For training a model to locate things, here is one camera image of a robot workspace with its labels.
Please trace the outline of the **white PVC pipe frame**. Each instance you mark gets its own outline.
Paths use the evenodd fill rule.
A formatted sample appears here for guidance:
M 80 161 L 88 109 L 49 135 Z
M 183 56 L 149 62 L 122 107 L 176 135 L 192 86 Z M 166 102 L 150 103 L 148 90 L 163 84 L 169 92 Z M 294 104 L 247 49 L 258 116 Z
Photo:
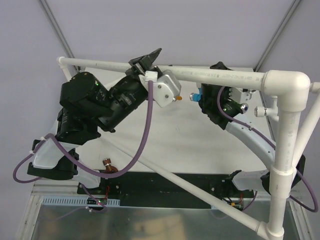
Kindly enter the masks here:
M 269 220 L 266 223 L 223 203 L 151 161 L 143 160 L 142 163 L 175 185 L 254 230 L 258 236 L 266 240 L 281 240 L 285 233 L 283 221 L 286 201 L 291 191 L 296 166 L 320 118 L 319 100 L 314 102 L 303 122 L 300 122 L 300 116 L 307 105 L 309 93 L 319 93 L 319 83 L 312 83 L 305 73 L 298 71 L 270 70 L 263 73 L 164 65 L 160 69 L 171 71 L 181 81 L 258 90 L 266 95 L 277 97 L 279 122 L 275 160 L 270 169 L 271 199 Z

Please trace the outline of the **brown water faucet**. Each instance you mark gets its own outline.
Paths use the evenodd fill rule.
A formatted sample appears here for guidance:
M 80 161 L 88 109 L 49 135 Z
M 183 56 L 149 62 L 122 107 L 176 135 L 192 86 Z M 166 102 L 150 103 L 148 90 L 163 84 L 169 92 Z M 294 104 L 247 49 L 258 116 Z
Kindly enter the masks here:
M 112 165 L 112 162 L 111 162 L 111 159 L 110 158 L 105 158 L 103 161 L 102 161 L 104 167 L 105 167 L 105 170 L 104 170 L 104 173 L 106 174 L 112 174 L 112 173 L 117 173 L 118 172 L 118 169 Z

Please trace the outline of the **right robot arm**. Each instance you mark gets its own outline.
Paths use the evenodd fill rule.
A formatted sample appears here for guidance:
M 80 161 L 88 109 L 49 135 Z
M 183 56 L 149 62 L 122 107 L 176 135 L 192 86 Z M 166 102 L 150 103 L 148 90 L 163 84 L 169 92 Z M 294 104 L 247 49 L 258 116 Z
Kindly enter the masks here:
M 229 175 L 231 181 L 225 184 L 225 192 L 237 197 L 244 190 L 269 193 L 270 169 L 275 158 L 276 143 L 249 124 L 245 116 L 246 103 L 231 97 L 232 87 L 203 83 L 200 88 L 198 105 L 201 112 L 222 130 L 240 140 L 266 167 L 261 171 L 236 170 Z

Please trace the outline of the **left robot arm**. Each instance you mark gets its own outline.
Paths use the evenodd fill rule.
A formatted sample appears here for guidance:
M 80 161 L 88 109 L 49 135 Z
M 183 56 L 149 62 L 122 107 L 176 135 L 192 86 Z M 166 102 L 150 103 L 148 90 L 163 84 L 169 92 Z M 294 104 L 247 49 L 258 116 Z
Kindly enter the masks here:
M 150 132 L 153 111 L 153 81 L 143 81 L 141 76 L 161 71 L 154 65 L 161 50 L 130 60 L 125 76 L 110 89 L 90 72 L 74 75 L 61 87 L 61 110 L 53 131 L 42 140 L 34 141 L 34 159 L 27 173 L 37 179 L 73 180 L 99 195 L 105 191 L 102 179 L 116 178 L 130 170 L 140 158 Z M 105 160 L 106 172 L 85 166 L 76 148 L 98 139 L 101 132 L 114 133 L 116 126 L 143 102 L 147 102 L 147 115 L 141 142 L 136 154 L 120 171 L 113 171 L 110 160 Z

